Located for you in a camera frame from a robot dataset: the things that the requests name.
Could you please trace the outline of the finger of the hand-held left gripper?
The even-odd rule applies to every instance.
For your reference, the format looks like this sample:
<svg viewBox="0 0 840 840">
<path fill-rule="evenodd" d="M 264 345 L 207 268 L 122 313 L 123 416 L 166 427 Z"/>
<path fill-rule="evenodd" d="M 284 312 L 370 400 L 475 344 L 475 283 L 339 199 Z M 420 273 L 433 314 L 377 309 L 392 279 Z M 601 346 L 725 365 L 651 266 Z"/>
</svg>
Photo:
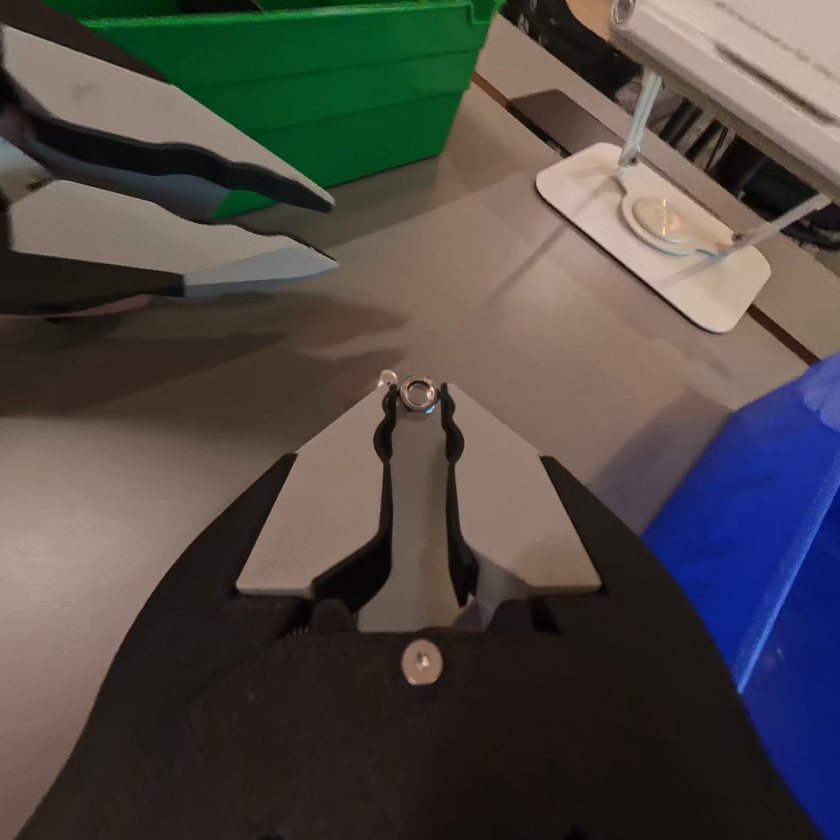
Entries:
<svg viewBox="0 0 840 840">
<path fill-rule="evenodd" d="M 20 255 L 156 270 L 182 278 L 188 298 L 273 291 L 322 277 L 339 263 L 288 234 L 201 224 L 162 207 L 76 182 L 55 181 L 11 205 Z"/>
<path fill-rule="evenodd" d="M 54 174 L 219 223 L 236 193 L 327 214 L 332 196 L 187 96 L 135 70 L 2 26 L 16 145 Z"/>
</svg>

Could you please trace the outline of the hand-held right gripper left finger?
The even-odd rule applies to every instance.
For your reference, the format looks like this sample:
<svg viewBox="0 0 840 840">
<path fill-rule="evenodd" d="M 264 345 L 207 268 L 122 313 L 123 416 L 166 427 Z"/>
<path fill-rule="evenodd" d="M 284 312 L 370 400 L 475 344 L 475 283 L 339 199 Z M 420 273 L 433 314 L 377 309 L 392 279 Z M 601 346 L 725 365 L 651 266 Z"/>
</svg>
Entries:
<svg viewBox="0 0 840 840">
<path fill-rule="evenodd" d="M 383 382 L 292 456 L 237 581 L 243 595 L 341 601 L 359 611 L 392 570 L 392 434 Z"/>
</svg>

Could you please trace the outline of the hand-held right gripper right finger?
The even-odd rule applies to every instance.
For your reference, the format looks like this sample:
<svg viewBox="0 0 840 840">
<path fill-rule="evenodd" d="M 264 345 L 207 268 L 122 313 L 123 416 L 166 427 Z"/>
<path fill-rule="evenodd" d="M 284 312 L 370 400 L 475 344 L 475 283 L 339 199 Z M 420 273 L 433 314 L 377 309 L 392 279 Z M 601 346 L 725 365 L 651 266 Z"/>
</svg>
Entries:
<svg viewBox="0 0 840 840">
<path fill-rule="evenodd" d="M 602 579 L 538 450 L 458 386 L 441 386 L 448 572 L 459 606 L 597 592 Z"/>
</svg>

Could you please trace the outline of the steel hex nut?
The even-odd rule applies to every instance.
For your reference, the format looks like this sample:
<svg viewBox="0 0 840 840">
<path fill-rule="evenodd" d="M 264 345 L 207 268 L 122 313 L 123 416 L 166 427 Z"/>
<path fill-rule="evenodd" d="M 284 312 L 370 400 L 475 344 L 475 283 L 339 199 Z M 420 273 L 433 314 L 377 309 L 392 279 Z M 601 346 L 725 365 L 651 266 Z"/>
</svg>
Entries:
<svg viewBox="0 0 840 840">
<path fill-rule="evenodd" d="M 429 414 L 438 404 L 439 388 L 430 377 L 412 374 L 401 384 L 399 396 L 408 412 Z"/>
</svg>

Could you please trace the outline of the green plastic bin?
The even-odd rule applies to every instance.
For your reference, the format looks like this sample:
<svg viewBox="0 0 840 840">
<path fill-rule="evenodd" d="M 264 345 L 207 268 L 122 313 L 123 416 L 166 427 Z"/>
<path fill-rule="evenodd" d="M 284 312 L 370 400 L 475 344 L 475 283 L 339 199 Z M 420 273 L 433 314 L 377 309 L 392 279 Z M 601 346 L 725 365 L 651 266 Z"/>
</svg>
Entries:
<svg viewBox="0 0 840 840">
<path fill-rule="evenodd" d="M 443 151 L 498 1 L 46 1 L 322 188 Z"/>
</svg>

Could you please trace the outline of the blue plastic bin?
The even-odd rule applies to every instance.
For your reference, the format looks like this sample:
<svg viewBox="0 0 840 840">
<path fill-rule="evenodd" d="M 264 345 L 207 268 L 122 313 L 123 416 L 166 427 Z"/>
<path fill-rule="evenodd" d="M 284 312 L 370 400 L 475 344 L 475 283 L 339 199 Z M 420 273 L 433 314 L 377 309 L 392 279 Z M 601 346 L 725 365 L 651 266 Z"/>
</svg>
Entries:
<svg viewBox="0 0 840 840">
<path fill-rule="evenodd" d="M 839 356 L 739 409 L 643 540 L 703 619 L 777 770 L 839 838 Z"/>
</svg>

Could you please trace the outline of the printed instruction sheet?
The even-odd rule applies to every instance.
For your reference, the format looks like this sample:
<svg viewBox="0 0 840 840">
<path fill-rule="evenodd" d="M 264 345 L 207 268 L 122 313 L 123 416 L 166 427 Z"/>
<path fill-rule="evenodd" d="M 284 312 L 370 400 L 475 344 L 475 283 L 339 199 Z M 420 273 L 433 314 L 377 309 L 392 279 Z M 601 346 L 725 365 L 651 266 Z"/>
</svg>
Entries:
<svg viewBox="0 0 840 840">
<path fill-rule="evenodd" d="M 715 40 L 779 80 L 839 82 L 838 1 L 713 1 Z"/>
</svg>

